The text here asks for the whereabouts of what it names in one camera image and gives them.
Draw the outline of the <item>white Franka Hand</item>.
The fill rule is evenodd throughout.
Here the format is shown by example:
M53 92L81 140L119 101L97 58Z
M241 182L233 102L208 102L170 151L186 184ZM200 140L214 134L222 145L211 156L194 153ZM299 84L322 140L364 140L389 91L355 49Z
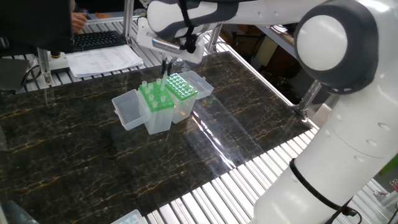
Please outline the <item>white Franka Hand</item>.
M138 33L137 43L151 50L160 52L168 58L180 58L192 63L200 63L204 53L204 40L202 37L193 36L193 43L190 43L186 37L179 37L173 40L164 40L158 37L150 28L146 18L137 20ZM167 66L167 58L162 60L161 77L171 74L172 62Z

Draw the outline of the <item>bare person hand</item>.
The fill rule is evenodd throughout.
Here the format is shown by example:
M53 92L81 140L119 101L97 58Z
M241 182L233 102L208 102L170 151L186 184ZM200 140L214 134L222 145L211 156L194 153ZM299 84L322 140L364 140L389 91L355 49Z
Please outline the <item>bare person hand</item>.
M87 14L84 12L72 12L72 30L74 34L81 32L87 22Z

